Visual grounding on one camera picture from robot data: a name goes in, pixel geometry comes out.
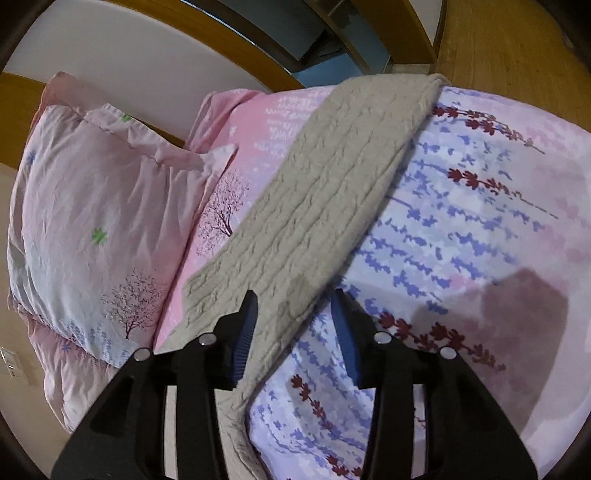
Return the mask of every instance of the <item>pink bed sheet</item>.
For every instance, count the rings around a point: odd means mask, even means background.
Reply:
[[[185,148],[205,153],[235,144],[238,150],[187,246],[161,316],[154,343],[157,352],[183,318],[184,283],[223,246],[279,168],[302,125],[332,89],[272,95],[238,89],[212,93],[204,100]]]

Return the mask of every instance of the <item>blanket fold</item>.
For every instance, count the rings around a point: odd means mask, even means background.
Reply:
[[[186,283],[183,321],[163,351],[211,331],[247,289],[259,297],[244,378],[234,391],[216,393],[231,480],[267,478],[248,440],[248,402],[374,220],[446,83],[439,75],[397,74],[336,87],[220,253]]]

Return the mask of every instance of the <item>pillow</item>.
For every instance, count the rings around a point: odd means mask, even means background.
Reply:
[[[72,433],[118,370],[59,336],[21,306],[18,313],[45,372],[45,398],[61,426]]]
[[[177,148],[64,75],[75,95],[34,119],[12,192],[11,293],[119,367],[152,345],[194,220],[235,147]]]

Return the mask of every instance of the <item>light switch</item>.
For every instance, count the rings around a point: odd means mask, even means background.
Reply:
[[[4,365],[11,378],[19,379],[25,383],[28,383],[25,371],[22,369],[21,360],[19,359],[16,352],[10,351],[4,347],[0,347],[0,356],[2,357],[2,361],[4,362]]]

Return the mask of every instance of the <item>white wall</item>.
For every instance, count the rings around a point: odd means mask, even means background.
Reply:
[[[181,139],[208,93],[268,91],[201,42],[102,0],[56,0],[5,71],[45,83],[59,71],[70,73],[102,89],[119,109]]]
[[[417,13],[418,19],[423,24],[425,32],[431,41],[435,41],[437,26],[439,25],[439,16],[441,13],[441,0],[410,0]]]
[[[20,317],[5,303],[8,294],[6,261],[8,211],[16,171],[0,164],[0,346],[16,351],[30,385],[12,379],[0,362],[0,411],[31,459],[49,475],[68,434],[61,428],[45,401],[43,370],[27,338]]]

